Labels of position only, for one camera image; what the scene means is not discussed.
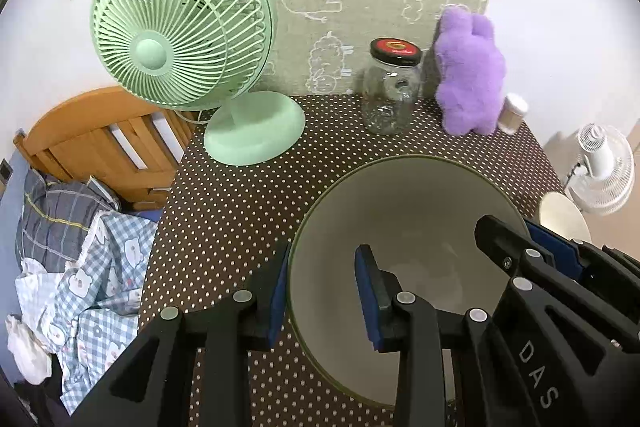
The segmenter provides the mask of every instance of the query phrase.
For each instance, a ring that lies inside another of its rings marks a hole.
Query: fan base
[[[204,134],[204,147],[225,165],[254,165],[281,155],[305,129],[305,113],[273,91],[244,93],[223,103]]]

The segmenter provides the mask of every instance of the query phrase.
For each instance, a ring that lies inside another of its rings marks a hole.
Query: fan hub
[[[155,39],[142,39],[134,51],[137,60],[149,70],[159,70],[166,64],[166,50]]]

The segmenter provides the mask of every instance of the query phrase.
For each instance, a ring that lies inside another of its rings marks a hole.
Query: fan grille
[[[631,147],[620,131],[611,126],[593,127],[598,127],[600,130],[598,135],[611,148],[614,157],[613,170],[602,180],[588,174],[578,176],[572,180],[570,190],[580,208],[595,214],[606,215],[618,210],[628,200],[634,185],[634,159]],[[582,131],[578,134],[578,140],[582,134]],[[596,150],[601,146],[596,143]],[[579,156],[578,161],[584,163],[583,156]]]
[[[247,90],[264,66],[272,38],[267,4],[95,0],[94,44],[116,80],[149,102],[222,100]]]
[[[578,143],[587,152],[596,152],[607,142],[607,134],[604,129],[596,124],[590,123],[580,129]]]

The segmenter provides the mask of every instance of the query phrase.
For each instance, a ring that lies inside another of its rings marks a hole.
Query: brown tablecloth
[[[514,136],[444,133],[433,100],[421,104],[411,131],[369,134],[355,96],[296,97],[306,114],[302,138],[266,163],[230,167],[204,150],[202,131],[178,168],[156,233],[146,272],[140,327],[165,306],[191,312],[215,304],[243,286],[268,261],[276,238],[292,239],[306,211],[333,182],[352,169],[383,158],[425,153],[458,161],[487,176],[524,216],[540,198],[561,190],[558,178],[526,125]],[[202,357],[193,376],[191,425],[197,425]],[[393,413],[333,388],[302,352],[285,321],[271,353],[252,353],[255,427],[375,427]]]

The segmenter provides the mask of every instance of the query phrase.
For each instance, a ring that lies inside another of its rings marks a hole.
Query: cream bowl
[[[289,259],[294,330],[316,369],[365,403],[393,407],[399,353],[367,338],[353,260],[370,245],[378,266],[434,307],[492,313],[508,276],[476,247],[476,221],[491,214],[529,237],[507,196],[473,169],[435,156],[385,158],[329,187],[298,229]],[[444,353],[447,397],[454,395]]]

